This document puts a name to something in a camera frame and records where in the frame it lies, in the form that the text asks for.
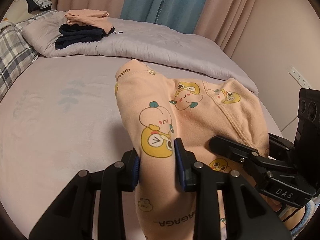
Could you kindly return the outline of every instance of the folded navy clothing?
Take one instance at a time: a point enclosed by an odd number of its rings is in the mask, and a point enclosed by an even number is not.
[[[56,49],[64,49],[77,42],[100,41],[106,33],[103,29],[90,25],[79,26],[78,24],[63,24],[59,28],[62,36],[58,37],[54,46]]]
[[[62,35],[82,35],[82,34],[92,34],[105,36],[106,33],[103,29],[98,27],[93,27],[91,25],[80,26],[79,24],[63,24],[59,28],[59,32]]]

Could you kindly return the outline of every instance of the bed sheet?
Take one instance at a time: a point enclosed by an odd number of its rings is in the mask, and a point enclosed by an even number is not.
[[[79,170],[104,170],[132,149],[114,95],[116,71],[129,60],[82,55],[39,57],[0,103],[0,199],[26,237]],[[187,70],[147,64],[169,78],[223,82]],[[269,132],[281,136],[261,106]],[[123,204],[127,239],[144,240],[134,193],[124,193]]]

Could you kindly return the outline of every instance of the folded clothes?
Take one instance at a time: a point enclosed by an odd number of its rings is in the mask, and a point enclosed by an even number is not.
[[[29,13],[35,10],[40,10],[40,11],[50,10],[52,7],[52,2],[50,0],[26,0],[26,1],[28,3]]]
[[[67,18],[68,25],[91,25],[102,28],[108,33],[113,28],[113,25],[108,21],[108,15],[107,11],[83,9],[69,10],[64,16]]]
[[[34,0],[26,0],[27,4],[28,4],[28,13],[31,13],[33,11],[47,11],[51,9],[51,5],[44,7],[44,8],[40,8],[40,6],[34,1]]]
[[[107,35],[101,28],[90,25],[79,26],[78,24],[63,24],[60,26],[59,32],[62,36],[58,37],[54,44],[56,49],[64,49],[77,42],[100,41]]]

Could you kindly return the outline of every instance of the plaid pillowcase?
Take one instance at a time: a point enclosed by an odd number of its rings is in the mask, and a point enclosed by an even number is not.
[[[46,8],[48,6],[52,6],[52,2],[50,0],[33,0],[40,9]]]
[[[16,78],[38,58],[38,52],[22,36],[22,28],[33,20],[48,18],[57,10],[49,10],[0,29],[0,102]]]
[[[33,60],[33,51],[21,42],[13,25],[0,30],[0,101]]]

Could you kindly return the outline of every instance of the blue curtain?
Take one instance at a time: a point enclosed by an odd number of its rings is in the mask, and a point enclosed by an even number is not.
[[[206,0],[124,0],[121,19],[166,25],[193,33]]]

